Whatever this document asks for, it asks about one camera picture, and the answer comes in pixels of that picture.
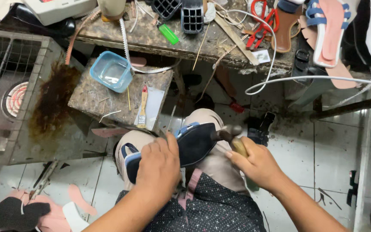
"paint brush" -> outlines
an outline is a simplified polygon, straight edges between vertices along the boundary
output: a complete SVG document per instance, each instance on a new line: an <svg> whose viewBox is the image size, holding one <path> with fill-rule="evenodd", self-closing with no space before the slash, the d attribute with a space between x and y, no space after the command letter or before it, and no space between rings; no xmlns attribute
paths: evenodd
<svg viewBox="0 0 371 232"><path fill-rule="evenodd" d="M145 85L141 92L141 112L138 116L138 128L146 128L146 103L147 103L147 86Z"/></svg>

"green lighter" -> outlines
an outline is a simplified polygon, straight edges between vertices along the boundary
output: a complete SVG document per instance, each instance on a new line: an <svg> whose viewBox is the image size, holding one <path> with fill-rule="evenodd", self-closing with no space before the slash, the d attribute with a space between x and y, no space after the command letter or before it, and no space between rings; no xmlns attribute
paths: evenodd
<svg viewBox="0 0 371 232"><path fill-rule="evenodd" d="M177 35L175 35L173 33L172 30L170 30L170 28L167 27L166 24L161 24L161 23L158 23L157 24L157 28L158 30L160 30L160 32L164 35L164 37L170 41L170 43L172 45L176 44L178 42L178 37Z"/></svg>

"khaki pants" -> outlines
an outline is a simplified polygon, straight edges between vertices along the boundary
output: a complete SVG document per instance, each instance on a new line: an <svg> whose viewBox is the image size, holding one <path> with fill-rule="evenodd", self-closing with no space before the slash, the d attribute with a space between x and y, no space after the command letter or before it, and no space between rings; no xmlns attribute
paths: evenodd
<svg viewBox="0 0 371 232"><path fill-rule="evenodd" d="M184 125L188 125L193 122L198 122L200 124L214 123L216 125L216 130L224 127L223 121L220 119L219 115L206 108L201 108L191 113L190 116L185 119ZM127 177L121 147L129 142L133 144L139 151L141 151L144 145L153 142L154 139L155 137L150 134L132 130L125 134L118 143L116 148L116 161L118 170L120 170L124 180L124 190L130 190L133 187L133 184L128 180ZM206 173L222 186L241 194L249 195L249 192L245 187L245 182L240 176L240 170L231 164L230 160L225 156L225 152L230 150L230 145L226 141L217 142L213 150L211 150L204 160L196 164L196 168Z"/></svg>

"brown sandal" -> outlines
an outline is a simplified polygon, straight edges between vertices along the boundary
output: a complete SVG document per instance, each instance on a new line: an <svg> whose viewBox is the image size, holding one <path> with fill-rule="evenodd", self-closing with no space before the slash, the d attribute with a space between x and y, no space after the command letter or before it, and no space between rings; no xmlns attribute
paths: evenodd
<svg viewBox="0 0 371 232"><path fill-rule="evenodd" d="M303 8L299 7L294 14L286 13L280 8L276 8L279 14L280 26L275 32L276 35L276 52L286 53L291 50L291 28L298 22L303 12ZM271 39L271 47L274 49L274 39Z"/></svg>

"hammer head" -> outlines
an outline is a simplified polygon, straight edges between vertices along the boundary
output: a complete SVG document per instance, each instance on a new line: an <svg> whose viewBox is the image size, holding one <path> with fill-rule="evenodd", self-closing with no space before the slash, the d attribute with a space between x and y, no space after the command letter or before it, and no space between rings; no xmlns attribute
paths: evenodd
<svg viewBox="0 0 371 232"><path fill-rule="evenodd" d="M213 141L225 140L230 143L233 138L241 134L242 131L243 128L239 125L227 125L223 129L214 132L211 135L211 139Z"/></svg>

